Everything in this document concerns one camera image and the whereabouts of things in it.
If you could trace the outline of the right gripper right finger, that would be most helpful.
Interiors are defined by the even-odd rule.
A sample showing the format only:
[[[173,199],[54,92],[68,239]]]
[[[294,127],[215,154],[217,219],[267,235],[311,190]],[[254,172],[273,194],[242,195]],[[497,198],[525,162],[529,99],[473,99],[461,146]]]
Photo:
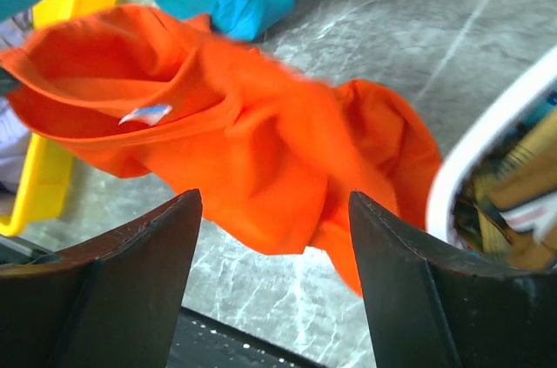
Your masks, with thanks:
[[[377,366],[555,366],[554,271],[459,250],[361,192],[349,215]]]

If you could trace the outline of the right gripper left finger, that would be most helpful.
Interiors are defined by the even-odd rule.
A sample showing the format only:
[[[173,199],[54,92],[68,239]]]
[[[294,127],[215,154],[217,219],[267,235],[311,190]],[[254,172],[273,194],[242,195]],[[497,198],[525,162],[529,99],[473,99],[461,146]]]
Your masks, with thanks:
[[[1,268],[4,367],[163,367],[198,240],[187,191],[81,244]]]

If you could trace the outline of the orange t shirt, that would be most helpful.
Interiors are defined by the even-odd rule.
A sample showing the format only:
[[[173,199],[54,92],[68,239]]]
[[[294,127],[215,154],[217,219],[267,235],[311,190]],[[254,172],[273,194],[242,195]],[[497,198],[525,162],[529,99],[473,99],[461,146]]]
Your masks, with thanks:
[[[207,15],[112,7],[36,31],[1,65],[32,131],[115,177],[200,190],[205,218],[257,252],[321,249],[355,292],[353,191],[426,226],[441,156],[402,96],[304,77]]]

